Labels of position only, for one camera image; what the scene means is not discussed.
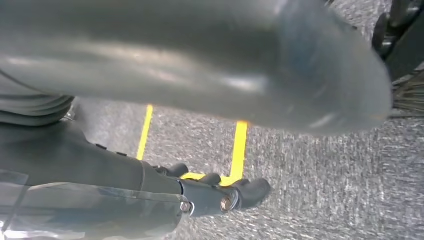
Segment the yellow tape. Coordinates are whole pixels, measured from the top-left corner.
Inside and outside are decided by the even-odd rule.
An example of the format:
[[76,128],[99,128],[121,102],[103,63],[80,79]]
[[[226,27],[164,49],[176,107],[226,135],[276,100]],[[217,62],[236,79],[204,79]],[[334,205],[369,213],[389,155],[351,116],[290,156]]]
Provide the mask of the yellow tape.
[[146,116],[144,118],[143,130],[141,132],[140,144],[138,145],[137,159],[143,160],[145,155],[147,138],[149,136],[150,122],[152,121],[153,106],[148,105],[146,109]]
[[[141,133],[140,143],[138,145],[137,159],[143,160],[146,143],[149,136],[150,123],[152,121],[153,106],[148,105],[146,109],[146,115],[144,118],[143,129]],[[234,135],[234,146],[232,149],[232,162],[230,176],[221,176],[221,186],[230,186],[233,183],[243,178],[244,165],[245,165],[245,153],[246,153],[246,141],[248,134],[248,124],[243,121],[237,122],[235,127]],[[184,176],[183,179],[195,179],[200,180],[205,174],[190,172]]]

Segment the blurry object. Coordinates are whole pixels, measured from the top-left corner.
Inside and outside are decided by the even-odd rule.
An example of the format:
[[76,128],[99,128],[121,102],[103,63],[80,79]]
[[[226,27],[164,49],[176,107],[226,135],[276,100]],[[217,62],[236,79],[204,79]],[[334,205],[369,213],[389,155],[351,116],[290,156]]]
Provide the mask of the blurry object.
[[424,118],[424,67],[393,82],[392,119]]
[[334,2],[335,2],[335,0],[325,0],[325,5],[329,7],[329,6],[331,6]]
[[72,106],[70,107],[69,111],[67,112],[66,116],[63,117],[66,120],[74,121],[77,116],[77,111],[79,107],[79,98],[75,98],[72,102]]
[[393,0],[382,14],[372,37],[372,47],[384,60],[393,81],[424,62],[424,0]]

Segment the silver screw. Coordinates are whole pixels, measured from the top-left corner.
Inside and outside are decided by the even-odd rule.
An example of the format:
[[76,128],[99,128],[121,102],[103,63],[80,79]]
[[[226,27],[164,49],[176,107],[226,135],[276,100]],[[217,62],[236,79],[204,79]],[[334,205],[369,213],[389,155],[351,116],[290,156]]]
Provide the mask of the silver screw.
[[220,206],[221,206],[221,211],[222,211],[223,213],[226,213],[226,212],[230,211],[230,210],[231,210],[231,205],[232,205],[232,203],[231,203],[231,199],[230,199],[229,197],[224,197],[224,198],[221,200],[221,204],[220,204]]
[[192,210],[192,204],[187,201],[183,201],[181,203],[180,209],[183,213],[187,214]]

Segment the yellow floor line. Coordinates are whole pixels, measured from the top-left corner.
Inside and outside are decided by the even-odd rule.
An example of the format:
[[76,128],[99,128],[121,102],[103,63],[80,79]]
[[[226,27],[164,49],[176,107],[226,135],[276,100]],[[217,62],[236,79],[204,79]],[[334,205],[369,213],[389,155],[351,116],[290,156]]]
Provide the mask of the yellow floor line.
[[237,126],[235,127],[234,148],[232,149],[231,173],[229,175],[234,182],[243,178],[247,138],[248,124],[243,121],[237,122]]
[[[143,129],[141,132],[140,143],[138,145],[137,159],[143,160],[146,143],[149,136],[150,123],[152,121],[153,106],[148,105],[146,109],[146,115],[144,118]],[[246,153],[246,141],[248,134],[248,124],[242,121],[237,122],[235,127],[234,135],[234,146],[232,149],[232,162],[230,176],[221,176],[221,186],[230,186],[243,178],[244,165],[245,165],[245,153]],[[200,180],[205,174],[190,172],[184,175],[183,179],[196,179]]]
[[146,109],[146,116],[144,118],[143,130],[141,132],[140,144],[138,145],[137,159],[143,160],[143,156],[145,155],[147,138],[149,135],[150,122],[152,121],[153,115],[153,106],[148,105]]
[[[231,172],[230,176],[221,176],[221,186],[230,186],[243,178],[247,135],[248,124],[242,121],[237,122],[235,127],[234,147],[232,149]],[[200,180],[204,176],[204,174],[190,172],[182,178]]]

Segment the floor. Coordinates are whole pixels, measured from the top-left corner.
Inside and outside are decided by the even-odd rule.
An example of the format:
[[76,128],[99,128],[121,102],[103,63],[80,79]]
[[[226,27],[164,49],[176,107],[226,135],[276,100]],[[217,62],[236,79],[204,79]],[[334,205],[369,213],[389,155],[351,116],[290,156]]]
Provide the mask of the floor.
[[[388,0],[336,0],[368,38]],[[139,155],[146,106],[79,100],[87,138]],[[186,163],[229,175],[236,123],[155,107],[143,160]],[[311,137],[250,126],[243,175],[266,178],[273,193],[258,208],[190,219],[176,240],[422,240],[424,122],[394,120],[369,132]]]

